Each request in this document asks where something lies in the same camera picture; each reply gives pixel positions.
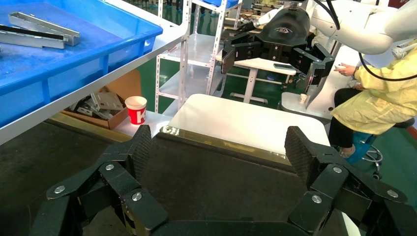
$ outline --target table leg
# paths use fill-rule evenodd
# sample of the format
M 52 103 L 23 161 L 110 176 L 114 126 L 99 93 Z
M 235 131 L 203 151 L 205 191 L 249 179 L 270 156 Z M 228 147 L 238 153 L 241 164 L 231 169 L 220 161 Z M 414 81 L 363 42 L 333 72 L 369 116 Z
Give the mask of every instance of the table leg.
M 250 102 L 250 97 L 252 96 L 253 87 L 255 86 L 256 74 L 258 74 L 258 69 L 250 68 L 248 83 L 246 84 L 245 98 L 243 99 L 244 103 Z

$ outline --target blue plastic bin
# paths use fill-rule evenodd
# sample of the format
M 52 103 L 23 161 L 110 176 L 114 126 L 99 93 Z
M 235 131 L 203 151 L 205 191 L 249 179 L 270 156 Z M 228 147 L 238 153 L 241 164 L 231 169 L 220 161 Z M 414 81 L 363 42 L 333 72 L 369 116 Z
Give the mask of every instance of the blue plastic bin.
M 33 14 L 81 34 L 65 49 L 0 43 L 0 127 L 150 52 L 162 28 L 102 0 L 2 0 L 11 12 Z
M 207 3 L 210 3 L 211 5 L 220 6 L 221 0 L 203 0 Z M 228 0 L 226 4 L 226 8 L 232 7 L 236 5 L 239 2 L 239 0 Z

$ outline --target smartphone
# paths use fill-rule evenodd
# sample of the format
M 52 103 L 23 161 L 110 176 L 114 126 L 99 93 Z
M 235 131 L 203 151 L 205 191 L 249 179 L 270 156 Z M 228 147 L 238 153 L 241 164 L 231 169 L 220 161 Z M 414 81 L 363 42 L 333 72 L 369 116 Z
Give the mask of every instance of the smartphone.
M 277 68 L 277 69 L 296 70 L 292 65 L 285 65 L 285 64 L 274 64 L 274 67 Z

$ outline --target white table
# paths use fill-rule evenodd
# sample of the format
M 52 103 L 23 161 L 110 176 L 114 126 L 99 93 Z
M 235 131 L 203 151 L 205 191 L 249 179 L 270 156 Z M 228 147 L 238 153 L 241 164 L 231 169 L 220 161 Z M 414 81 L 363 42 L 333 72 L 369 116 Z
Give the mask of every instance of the white table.
M 300 127 L 307 138 L 329 146 L 323 124 L 310 117 L 223 98 L 194 94 L 169 126 L 285 154 L 288 126 Z M 360 236 L 353 221 L 342 213 L 349 236 Z
M 222 60 L 222 52 L 220 52 L 216 55 L 216 60 L 218 60 L 218 61 Z M 288 84 L 290 76 L 296 74 L 296 70 L 277 69 L 273 66 L 274 64 L 289 65 L 289 64 L 280 63 L 280 62 L 271 61 L 271 60 L 266 60 L 266 59 L 261 59 L 261 58 L 253 58 L 253 59 L 248 59 L 248 60 L 235 61 L 235 66 L 245 68 L 245 69 L 249 69 L 250 71 L 249 71 L 249 77 L 242 76 L 242 75 L 228 74 L 228 75 L 231 75 L 231 76 L 248 78 L 245 95 L 233 92 L 233 93 L 230 94 L 230 96 L 243 98 L 244 103 L 249 103 L 250 100 L 268 103 L 268 101 L 266 99 L 262 99 L 262 98 L 258 98 L 258 97 L 252 97 L 252 92 L 253 92 L 253 88 L 255 86 L 255 81 L 258 80 L 258 81 L 263 81 L 263 82 L 273 83 L 273 84 L 279 84 L 279 85 L 282 84 L 282 83 L 281 82 L 276 82 L 276 81 L 263 80 L 263 79 L 256 78 L 256 75 L 258 74 L 258 70 L 259 69 L 260 70 L 267 70 L 267 71 L 270 71 L 270 72 L 276 72 L 276 73 L 279 73 L 279 74 L 287 75 L 287 79 L 285 81 L 285 84 Z

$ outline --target cardboard box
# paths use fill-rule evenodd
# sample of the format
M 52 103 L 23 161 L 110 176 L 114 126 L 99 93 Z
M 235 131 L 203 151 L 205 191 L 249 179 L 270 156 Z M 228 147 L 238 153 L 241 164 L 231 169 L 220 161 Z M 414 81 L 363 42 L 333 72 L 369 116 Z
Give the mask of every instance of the cardboard box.
M 114 92 L 115 94 L 119 95 L 121 98 L 126 100 L 128 97 L 131 96 L 141 96 L 141 74 L 138 70 L 134 69 L 129 73 L 123 75 L 122 77 L 118 78 L 117 80 L 109 83 L 106 87 L 103 87 L 100 91 L 109 91 Z M 85 116 L 83 114 L 69 112 L 69 111 L 62 111 L 63 114 L 80 119 L 90 124 L 94 124 L 106 129 L 114 129 L 118 126 L 124 119 L 127 118 L 127 108 L 124 108 L 115 116 L 113 116 L 109 120 L 102 120 L 97 119 L 89 116 Z

